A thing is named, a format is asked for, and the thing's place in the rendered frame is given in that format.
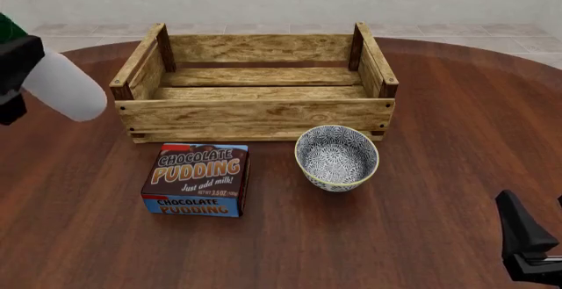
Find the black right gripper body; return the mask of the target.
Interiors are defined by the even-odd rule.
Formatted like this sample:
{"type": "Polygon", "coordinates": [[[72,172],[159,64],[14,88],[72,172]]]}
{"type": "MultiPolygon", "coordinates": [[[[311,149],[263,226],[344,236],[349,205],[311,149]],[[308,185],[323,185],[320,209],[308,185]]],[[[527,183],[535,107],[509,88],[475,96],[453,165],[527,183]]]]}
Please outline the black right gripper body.
{"type": "Polygon", "coordinates": [[[527,283],[562,283],[562,256],[503,250],[502,262],[511,280],[527,283]]]}

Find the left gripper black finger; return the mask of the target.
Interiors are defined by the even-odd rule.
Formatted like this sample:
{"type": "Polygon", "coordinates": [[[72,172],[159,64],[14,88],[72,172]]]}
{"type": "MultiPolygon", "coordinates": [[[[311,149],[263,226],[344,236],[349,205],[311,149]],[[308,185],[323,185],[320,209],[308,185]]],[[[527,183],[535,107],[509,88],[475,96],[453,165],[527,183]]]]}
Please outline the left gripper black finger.
{"type": "Polygon", "coordinates": [[[0,96],[19,91],[44,56],[42,40],[34,35],[0,44],[0,96]]]}
{"type": "Polygon", "coordinates": [[[0,95],[0,125],[8,126],[27,113],[21,93],[0,95]]]}

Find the wooden slat tray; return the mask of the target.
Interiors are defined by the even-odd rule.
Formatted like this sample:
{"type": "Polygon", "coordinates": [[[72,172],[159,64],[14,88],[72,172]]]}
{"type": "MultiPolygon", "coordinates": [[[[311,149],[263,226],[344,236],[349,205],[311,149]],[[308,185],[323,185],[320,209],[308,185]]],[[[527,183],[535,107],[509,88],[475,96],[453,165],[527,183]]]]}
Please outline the wooden slat tray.
{"type": "Polygon", "coordinates": [[[322,125],[379,141],[398,86],[361,22],[350,34],[169,35],[157,24],[110,89],[135,143],[295,141],[322,125]]]}

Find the chocolate pudding box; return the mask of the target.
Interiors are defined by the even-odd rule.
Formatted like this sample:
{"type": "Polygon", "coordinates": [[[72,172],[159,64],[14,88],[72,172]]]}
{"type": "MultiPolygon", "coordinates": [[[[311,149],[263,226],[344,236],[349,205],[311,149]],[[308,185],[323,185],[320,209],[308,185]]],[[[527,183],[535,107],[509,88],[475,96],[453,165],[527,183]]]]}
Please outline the chocolate pudding box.
{"type": "Polygon", "coordinates": [[[153,214],[242,217],[249,147],[164,143],[140,195],[153,214]]]}

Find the blue-white patterned bowl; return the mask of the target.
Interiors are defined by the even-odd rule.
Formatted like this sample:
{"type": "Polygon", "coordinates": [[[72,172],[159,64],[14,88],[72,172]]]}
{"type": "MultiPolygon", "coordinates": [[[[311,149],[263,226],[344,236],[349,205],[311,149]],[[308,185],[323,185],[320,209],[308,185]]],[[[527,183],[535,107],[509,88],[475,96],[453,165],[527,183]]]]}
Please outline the blue-white patterned bowl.
{"type": "Polygon", "coordinates": [[[366,135],[350,127],[324,125],[296,141],[295,160],[306,179],[323,191],[352,191],[377,171],[378,149],[366,135]]]}

